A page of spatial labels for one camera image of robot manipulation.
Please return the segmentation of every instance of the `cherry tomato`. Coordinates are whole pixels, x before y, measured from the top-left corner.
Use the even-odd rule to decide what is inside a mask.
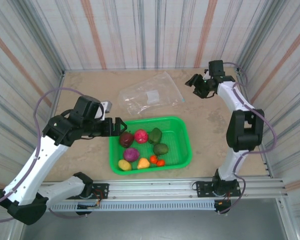
[[[157,165],[158,167],[163,167],[164,165],[166,165],[166,162],[165,162],[165,160],[160,159],[160,160],[156,163],[156,165]]]
[[[156,155],[152,155],[150,157],[150,163],[156,164],[158,162],[158,157]]]

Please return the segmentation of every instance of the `white label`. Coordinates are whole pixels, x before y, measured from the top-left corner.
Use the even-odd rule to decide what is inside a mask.
[[[156,104],[159,102],[159,92],[157,90],[147,91],[146,95],[148,96],[147,104]]]

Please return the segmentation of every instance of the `clear plastic bag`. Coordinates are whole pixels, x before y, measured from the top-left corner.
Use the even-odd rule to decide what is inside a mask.
[[[137,115],[148,110],[174,106],[185,100],[170,75],[164,72],[121,90],[118,101],[131,115]]]

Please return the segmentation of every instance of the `pink fruit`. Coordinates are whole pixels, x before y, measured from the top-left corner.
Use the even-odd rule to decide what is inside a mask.
[[[148,141],[148,133],[143,129],[139,129],[134,133],[134,139],[138,144],[144,144]]]

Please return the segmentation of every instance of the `green pepper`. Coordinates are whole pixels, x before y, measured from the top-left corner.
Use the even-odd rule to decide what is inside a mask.
[[[162,131],[159,128],[155,127],[150,133],[148,142],[150,144],[159,144],[162,138]]]

